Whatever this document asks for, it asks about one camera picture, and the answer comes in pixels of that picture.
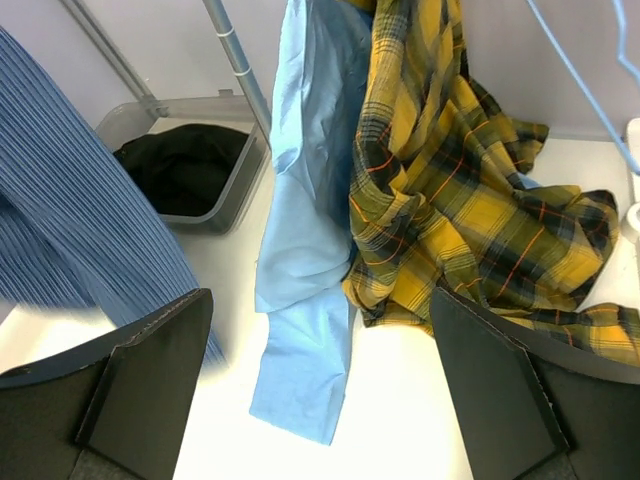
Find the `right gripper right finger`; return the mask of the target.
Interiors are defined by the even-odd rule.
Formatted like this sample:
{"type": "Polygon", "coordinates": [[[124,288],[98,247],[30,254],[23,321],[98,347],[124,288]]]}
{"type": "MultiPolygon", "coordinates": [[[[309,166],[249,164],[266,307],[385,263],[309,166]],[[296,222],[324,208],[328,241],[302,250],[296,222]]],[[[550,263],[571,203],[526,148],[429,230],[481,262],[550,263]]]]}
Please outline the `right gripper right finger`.
{"type": "Polygon", "coordinates": [[[444,289],[435,340],[476,479],[568,479],[568,442],[527,353],[444,289]]]}

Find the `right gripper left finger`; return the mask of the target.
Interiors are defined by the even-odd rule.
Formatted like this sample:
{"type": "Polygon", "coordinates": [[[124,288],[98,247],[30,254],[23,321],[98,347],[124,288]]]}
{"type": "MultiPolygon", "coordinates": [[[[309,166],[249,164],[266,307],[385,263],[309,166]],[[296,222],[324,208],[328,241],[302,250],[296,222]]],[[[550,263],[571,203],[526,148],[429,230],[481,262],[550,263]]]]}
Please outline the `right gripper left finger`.
{"type": "Polygon", "coordinates": [[[210,290],[194,290],[113,349],[76,437],[75,478],[173,477],[212,313],[210,290]]]}

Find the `dark blue checked shirt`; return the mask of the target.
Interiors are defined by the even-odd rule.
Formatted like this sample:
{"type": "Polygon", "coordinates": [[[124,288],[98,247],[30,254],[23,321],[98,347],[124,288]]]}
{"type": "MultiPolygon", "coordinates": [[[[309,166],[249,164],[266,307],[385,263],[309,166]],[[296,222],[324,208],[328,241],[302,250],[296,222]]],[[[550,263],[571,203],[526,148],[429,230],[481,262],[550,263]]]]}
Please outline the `dark blue checked shirt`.
{"type": "Polygon", "coordinates": [[[151,204],[47,72],[1,36],[1,297],[134,322],[194,290],[151,204]]]}

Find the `black shirt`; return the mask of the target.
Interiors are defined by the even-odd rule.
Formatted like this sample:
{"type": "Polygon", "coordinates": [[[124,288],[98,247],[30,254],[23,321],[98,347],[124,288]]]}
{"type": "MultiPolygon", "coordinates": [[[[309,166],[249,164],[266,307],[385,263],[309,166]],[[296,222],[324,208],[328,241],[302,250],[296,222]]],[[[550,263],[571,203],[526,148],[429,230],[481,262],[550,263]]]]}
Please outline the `black shirt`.
{"type": "Polygon", "coordinates": [[[195,217],[214,207],[247,139],[231,128],[192,123],[143,135],[113,155],[158,213],[195,217]]]}

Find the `blue hanger for checked shirt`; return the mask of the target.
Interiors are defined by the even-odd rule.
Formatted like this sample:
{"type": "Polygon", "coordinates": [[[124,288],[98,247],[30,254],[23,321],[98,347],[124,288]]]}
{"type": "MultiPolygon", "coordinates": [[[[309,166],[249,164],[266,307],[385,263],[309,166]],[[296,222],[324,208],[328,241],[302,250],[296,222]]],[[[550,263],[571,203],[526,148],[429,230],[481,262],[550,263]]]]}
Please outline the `blue hanger for checked shirt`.
{"type": "Polygon", "coordinates": [[[527,3],[565,71],[616,145],[629,170],[639,173],[639,3],[551,1],[547,12],[527,3]]]}

